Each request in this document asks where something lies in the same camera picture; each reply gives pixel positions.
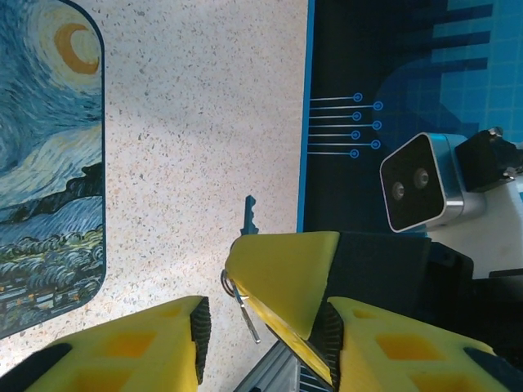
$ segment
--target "gray metal part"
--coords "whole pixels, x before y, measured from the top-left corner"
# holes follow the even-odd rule
[[[297,392],[299,365],[293,353],[277,341],[265,357],[242,380],[235,392]]]

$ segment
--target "speckled countertop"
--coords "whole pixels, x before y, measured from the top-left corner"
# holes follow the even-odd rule
[[[256,346],[219,273],[257,199],[296,227],[306,2],[80,0],[105,42],[107,277],[84,307],[0,341],[0,372],[54,339],[188,294],[211,298],[200,390],[230,391]]]

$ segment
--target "blue printed pattern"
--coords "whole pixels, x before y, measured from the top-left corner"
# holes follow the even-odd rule
[[[382,122],[372,119],[373,111],[382,109],[383,103],[379,100],[365,104],[360,92],[351,96],[312,98],[307,154],[344,155],[356,159],[362,147],[379,149],[382,146],[379,140],[361,138],[365,129],[382,129]]]

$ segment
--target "blue border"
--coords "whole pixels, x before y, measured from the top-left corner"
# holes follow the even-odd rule
[[[305,211],[305,184],[307,172],[307,141],[309,139],[309,109],[311,106],[311,76],[312,76],[312,48],[314,42],[314,11],[315,0],[309,0],[307,12],[307,33],[305,47],[305,81],[303,86],[303,120],[302,120],[302,148],[300,152],[300,174],[297,189],[297,228],[298,233],[303,231],[303,215]]]

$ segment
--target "black rubber pad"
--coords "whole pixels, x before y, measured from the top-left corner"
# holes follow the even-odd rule
[[[523,372],[517,370],[505,359],[470,347],[464,350],[474,362],[503,384],[510,392],[521,392],[523,390]]]
[[[343,349],[343,320],[334,309],[332,304],[323,304],[317,318],[321,318],[319,331],[315,331],[316,342],[309,342],[316,346],[322,359],[325,361],[330,371],[330,378],[333,383],[333,390],[336,392],[340,388],[340,352]]]
[[[24,362],[19,363],[0,378],[0,390],[2,392],[27,390],[72,349],[72,345],[60,343],[31,354]]]
[[[196,344],[196,377],[198,384],[201,384],[211,337],[211,314],[207,297],[204,297],[190,314],[190,333]]]

